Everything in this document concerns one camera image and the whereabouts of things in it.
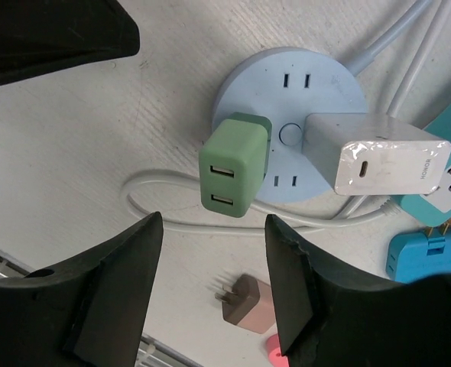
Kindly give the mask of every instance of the brown power adapter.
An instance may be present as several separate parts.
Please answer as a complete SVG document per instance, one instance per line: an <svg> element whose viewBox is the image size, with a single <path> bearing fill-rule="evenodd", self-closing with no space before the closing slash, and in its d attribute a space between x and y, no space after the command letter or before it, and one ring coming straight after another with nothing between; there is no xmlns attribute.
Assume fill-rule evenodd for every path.
<svg viewBox="0 0 451 367"><path fill-rule="evenodd" d="M228 323L264 334L275 323L271 287L251 275L243 274L232 287L224 285L222 317Z"/></svg>

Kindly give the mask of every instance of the green usb charger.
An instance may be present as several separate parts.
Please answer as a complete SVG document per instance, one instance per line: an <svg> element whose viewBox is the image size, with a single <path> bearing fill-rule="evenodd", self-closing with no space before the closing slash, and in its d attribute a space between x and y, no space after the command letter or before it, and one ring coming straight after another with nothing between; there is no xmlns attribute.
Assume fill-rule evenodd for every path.
<svg viewBox="0 0 451 367"><path fill-rule="evenodd" d="M234 113L213 132L199 154L202 205L240 218L256 197L268 169L271 122Z"/></svg>

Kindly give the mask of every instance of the pink object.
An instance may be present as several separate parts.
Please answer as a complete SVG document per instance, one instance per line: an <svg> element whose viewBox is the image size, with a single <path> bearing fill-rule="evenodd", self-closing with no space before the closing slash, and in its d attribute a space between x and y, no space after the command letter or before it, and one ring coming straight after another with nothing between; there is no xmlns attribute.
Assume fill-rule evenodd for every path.
<svg viewBox="0 0 451 367"><path fill-rule="evenodd" d="M288 367L288 358L281 355L278 334L274 334L268 338L266 341L266 350L268 351L268 359L270 359L270 363L274 367Z"/></svg>

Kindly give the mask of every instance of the black object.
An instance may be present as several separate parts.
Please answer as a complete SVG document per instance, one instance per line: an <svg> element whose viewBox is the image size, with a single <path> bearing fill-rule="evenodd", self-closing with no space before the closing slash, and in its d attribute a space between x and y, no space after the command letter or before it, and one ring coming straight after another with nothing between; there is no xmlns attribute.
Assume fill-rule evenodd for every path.
<svg viewBox="0 0 451 367"><path fill-rule="evenodd" d="M138 27L116 0L0 0L0 85L139 47Z"/></svg>
<svg viewBox="0 0 451 367"><path fill-rule="evenodd" d="M402 285L266 219L282 354L290 367L451 365L451 274Z"/></svg>
<svg viewBox="0 0 451 367"><path fill-rule="evenodd" d="M163 222L151 214L94 248L0 280L0 366L133 367Z"/></svg>

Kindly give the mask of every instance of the white wooden surface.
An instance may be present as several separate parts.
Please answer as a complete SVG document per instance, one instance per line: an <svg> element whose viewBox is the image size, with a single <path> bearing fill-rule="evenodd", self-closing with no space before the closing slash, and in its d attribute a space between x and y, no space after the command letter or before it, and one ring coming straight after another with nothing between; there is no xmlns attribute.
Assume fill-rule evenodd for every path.
<svg viewBox="0 0 451 367"><path fill-rule="evenodd" d="M367 46L409 0L122 0L138 23L141 52L0 87L0 249L37 268L117 234L135 219L118 191L135 171L197 174L221 81L246 57L298 46L346 60ZM383 112L437 2L360 77L371 110ZM404 105L425 125L451 101L451 18ZM299 211L328 216L333 193ZM140 201L165 216L262 226L200 208L198 193L152 186ZM388 240L418 223L405 214L309 239L383 275ZM265 336L222 321L213 300L220 278L248 272L268 280L262 239L166 233L145 331L207 367L268 365Z"/></svg>

